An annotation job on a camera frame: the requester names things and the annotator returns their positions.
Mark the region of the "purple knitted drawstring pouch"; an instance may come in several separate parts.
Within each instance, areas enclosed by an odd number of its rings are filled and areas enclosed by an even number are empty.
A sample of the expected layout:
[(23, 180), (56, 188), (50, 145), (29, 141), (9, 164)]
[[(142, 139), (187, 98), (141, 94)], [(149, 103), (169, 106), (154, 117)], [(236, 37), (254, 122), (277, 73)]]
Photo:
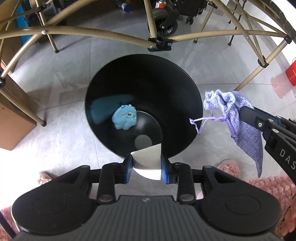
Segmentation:
[(236, 145), (255, 162), (257, 176), (260, 177), (262, 175), (263, 165), (261, 133), (255, 127), (242, 121), (239, 116), (239, 111), (243, 107), (254, 110), (248, 98), (241, 92), (222, 92), (217, 89), (205, 93), (203, 106), (205, 110), (209, 111), (220, 109), (222, 116), (217, 117), (212, 115), (207, 118), (190, 119), (189, 122), (195, 126), (197, 134), (201, 134), (201, 129), (208, 120), (225, 123)]

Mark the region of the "white wedge foam piece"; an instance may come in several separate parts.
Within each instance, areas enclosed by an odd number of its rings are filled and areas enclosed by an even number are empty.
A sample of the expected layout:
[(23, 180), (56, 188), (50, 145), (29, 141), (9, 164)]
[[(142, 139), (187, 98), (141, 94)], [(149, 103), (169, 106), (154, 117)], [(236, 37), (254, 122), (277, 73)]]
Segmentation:
[(133, 169), (144, 178), (161, 180), (161, 153), (161, 144), (132, 152)]

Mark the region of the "black round trash bin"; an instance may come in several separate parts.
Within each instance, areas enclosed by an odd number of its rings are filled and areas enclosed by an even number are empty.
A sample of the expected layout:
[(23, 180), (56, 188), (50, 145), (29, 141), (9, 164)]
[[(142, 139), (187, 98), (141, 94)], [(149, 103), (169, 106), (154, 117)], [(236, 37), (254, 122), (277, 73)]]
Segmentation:
[[(122, 105), (135, 107), (137, 124), (117, 130), (112, 116)], [(201, 94), (192, 78), (165, 58), (133, 54), (102, 67), (91, 80), (86, 97), (88, 123), (98, 140), (114, 154), (126, 157), (149, 137), (171, 158), (197, 136), (190, 119), (203, 115)]]

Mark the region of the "pink fluffy rug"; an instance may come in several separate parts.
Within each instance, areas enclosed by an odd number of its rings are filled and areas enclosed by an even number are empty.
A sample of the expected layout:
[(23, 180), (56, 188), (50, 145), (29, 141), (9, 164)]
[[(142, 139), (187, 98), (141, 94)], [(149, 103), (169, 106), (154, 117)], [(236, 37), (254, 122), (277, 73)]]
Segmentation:
[(61, 176), (20, 196), (15, 240), (276, 240), (280, 204), (218, 171), (193, 174), (196, 202), (171, 196), (116, 197), (99, 204), (100, 171)]

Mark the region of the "pink slipper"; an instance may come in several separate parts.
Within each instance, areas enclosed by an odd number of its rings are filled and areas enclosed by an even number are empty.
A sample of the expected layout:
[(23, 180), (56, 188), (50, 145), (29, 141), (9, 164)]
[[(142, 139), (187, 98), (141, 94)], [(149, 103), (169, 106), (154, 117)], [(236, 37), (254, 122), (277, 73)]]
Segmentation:
[(239, 178), (241, 174), (237, 162), (231, 159), (223, 160), (217, 168), (236, 178)]

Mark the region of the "red bucket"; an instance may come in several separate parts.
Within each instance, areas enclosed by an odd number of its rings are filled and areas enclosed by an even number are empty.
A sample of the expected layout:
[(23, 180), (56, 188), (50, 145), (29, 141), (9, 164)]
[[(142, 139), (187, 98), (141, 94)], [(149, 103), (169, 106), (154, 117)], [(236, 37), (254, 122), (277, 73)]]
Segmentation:
[(285, 74), (290, 81), (292, 86), (296, 86), (296, 61), (295, 58), (292, 61), (292, 64), (287, 68)]

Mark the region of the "blue plush toy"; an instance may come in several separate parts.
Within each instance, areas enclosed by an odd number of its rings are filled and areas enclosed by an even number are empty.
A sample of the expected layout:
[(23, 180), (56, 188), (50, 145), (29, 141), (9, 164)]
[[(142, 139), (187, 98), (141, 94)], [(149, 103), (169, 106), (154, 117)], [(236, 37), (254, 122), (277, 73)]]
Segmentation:
[(128, 130), (137, 124), (137, 111), (134, 106), (122, 105), (112, 116), (112, 122), (117, 130)]

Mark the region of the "cardboard box green liner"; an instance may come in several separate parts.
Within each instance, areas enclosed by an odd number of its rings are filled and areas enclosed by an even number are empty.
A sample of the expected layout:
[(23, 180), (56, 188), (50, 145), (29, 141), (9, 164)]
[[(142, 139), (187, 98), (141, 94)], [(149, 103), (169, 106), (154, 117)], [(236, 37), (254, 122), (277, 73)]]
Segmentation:
[[(27, 108), (31, 107), (29, 96), (10, 76), (6, 77), (6, 88)], [(33, 119), (23, 113), (3, 95), (1, 95), (0, 122), (1, 148), (9, 151), (13, 150), (37, 126)]]

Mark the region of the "black cart wheel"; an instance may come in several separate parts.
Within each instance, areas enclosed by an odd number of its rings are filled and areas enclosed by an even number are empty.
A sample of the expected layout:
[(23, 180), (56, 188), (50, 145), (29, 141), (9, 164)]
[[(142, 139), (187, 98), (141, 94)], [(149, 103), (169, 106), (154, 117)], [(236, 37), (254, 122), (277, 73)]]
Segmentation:
[(169, 37), (177, 30), (177, 20), (172, 19), (171, 14), (165, 8), (153, 9), (152, 15), (159, 36)]

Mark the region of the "tan folding table frame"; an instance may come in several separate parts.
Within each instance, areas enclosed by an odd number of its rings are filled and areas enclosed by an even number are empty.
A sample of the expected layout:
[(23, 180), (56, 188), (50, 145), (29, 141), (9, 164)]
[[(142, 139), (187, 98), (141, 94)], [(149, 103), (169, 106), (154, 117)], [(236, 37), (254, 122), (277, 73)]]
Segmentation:
[[(143, 39), (149, 37), (144, 10), (125, 13), (110, 1), (96, 1), (67, 19), (69, 26), (103, 29)], [(20, 57), (10, 78), (24, 90), (32, 111), (48, 124), (87, 127), (84, 98), (96, 72), (129, 54), (146, 54), (141, 46), (77, 35), (56, 35), (55, 53), (48, 42), (34, 43)], [(182, 67), (201, 92), (233, 90), (258, 66), (242, 36), (202, 38), (173, 44), (159, 52)], [(285, 75), (290, 61), (280, 53), (242, 92), (268, 113), (295, 118), (295, 88)]]

